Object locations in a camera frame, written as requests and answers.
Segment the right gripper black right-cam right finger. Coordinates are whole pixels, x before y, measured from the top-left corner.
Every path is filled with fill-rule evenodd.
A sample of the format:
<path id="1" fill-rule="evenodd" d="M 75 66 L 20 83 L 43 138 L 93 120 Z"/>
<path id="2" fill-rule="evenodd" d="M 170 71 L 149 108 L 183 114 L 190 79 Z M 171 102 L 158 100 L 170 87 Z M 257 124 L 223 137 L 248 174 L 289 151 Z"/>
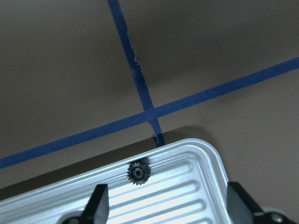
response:
<path id="1" fill-rule="evenodd" d="M 239 182 L 228 182 L 227 212 L 234 224 L 268 224 L 266 213 Z"/>

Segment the right gripper black right-cam left finger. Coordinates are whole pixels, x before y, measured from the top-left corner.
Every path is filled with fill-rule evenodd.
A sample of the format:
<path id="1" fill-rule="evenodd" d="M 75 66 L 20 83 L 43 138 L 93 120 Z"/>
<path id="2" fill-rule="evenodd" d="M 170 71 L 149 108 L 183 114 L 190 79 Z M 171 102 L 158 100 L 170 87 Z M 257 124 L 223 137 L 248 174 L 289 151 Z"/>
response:
<path id="1" fill-rule="evenodd" d="M 109 215 L 108 185 L 96 185 L 81 216 L 81 224 L 106 224 Z"/>

